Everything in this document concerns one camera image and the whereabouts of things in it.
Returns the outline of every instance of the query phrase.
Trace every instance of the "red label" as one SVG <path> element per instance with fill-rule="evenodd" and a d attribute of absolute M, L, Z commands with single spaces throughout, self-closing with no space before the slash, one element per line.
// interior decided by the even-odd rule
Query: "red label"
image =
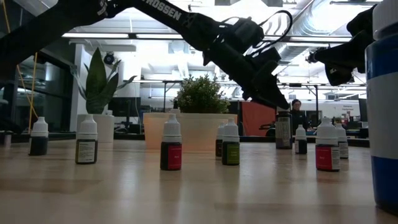
<path fill-rule="evenodd" d="M 331 162 L 331 147 L 329 146 L 317 146 L 315 149 L 315 157 L 317 168 L 332 170 Z"/>
<path fill-rule="evenodd" d="M 181 169 L 182 146 L 169 146 L 169 169 Z"/>

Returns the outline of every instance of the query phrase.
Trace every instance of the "monitor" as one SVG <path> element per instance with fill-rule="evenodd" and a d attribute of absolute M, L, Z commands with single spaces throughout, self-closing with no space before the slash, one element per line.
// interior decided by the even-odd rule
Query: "monitor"
<path fill-rule="evenodd" d="M 359 113 L 361 114 L 361 121 L 368 122 L 368 103 L 366 99 L 359 99 Z"/>
<path fill-rule="evenodd" d="M 141 97 L 114 97 L 108 104 L 108 110 L 111 110 L 115 117 L 138 117 Z"/>

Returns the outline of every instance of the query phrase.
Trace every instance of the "person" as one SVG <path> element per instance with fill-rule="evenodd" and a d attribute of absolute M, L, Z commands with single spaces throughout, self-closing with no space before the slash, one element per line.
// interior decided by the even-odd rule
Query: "person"
<path fill-rule="evenodd" d="M 305 130 L 308 129 L 308 122 L 305 113 L 300 111 L 301 101 L 300 100 L 293 100 L 292 101 L 292 132 L 293 135 L 296 133 L 296 129 L 299 127 L 299 124 L 303 125 Z"/>

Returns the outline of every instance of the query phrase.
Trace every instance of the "white planter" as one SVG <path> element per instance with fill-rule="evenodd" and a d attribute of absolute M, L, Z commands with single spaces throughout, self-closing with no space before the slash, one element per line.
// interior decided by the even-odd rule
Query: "white planter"
<path fill-rule="evenodd" d="M 145 142 L 148 149 L 160 149 L 163 125 L 169 113 L 144 113 Z M 213 151 L 217 129 L 221 122 L 227 122 L 236 114 L 177 114 L 181 124 L 182 147 L 184 151 Z"/>
<path fill-rule="evenodd" d="M 84 121 L 86 115 L 78 114 L 77 132 L 80 130 L 80 123 Z M 97 123 L 98 143 L 112 143 L 114 133 L 114 116 L 105 114 L 94 114 L 94 120 Z"/>

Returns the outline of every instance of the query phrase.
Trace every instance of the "potted plant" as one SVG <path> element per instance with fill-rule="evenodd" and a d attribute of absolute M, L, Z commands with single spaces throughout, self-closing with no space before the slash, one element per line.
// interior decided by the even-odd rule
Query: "potted plant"
<path fill-rule="evenodd" d="M 219 94 L 220 85 L 208 75 L 184 79 L 174 102 L 181 114 L 177 119 L 181 124 L 184 151 L 214 150 L 217 129 L 228 118 L 237 120 L 235 114 L 227 114 L 229 102 Z M 144 126 L 147 148 L 158 148 L 162 140 L 163 124 L 168 114 L 144 114 Z"/>
<path fill-rule="evenodd" d="M 86 87 L 80 82 L 80 74 L 77 70 L 72 70 L 75 77 L 80 95 L 86 100 L 87 113 L 93 114 L 97 122 L 98 142 L 113 142 L 114 116 L 103 114 L 105 106 L 112 100 L 114 93 L 131 83 L 136 76 L 131 77 L 127 82 L 118 86 L 119 73 L 117 73 L 120 60 L 117 61 L 109 76 L 106 75 L 105 65 L 102 60 L 99 49 L 93 54 L 90 67 L 87 69 Z M 77 131 L 80 129 L 80 123 L 84 120 L 85 114 L 79 114 L 77 117 Z"/>

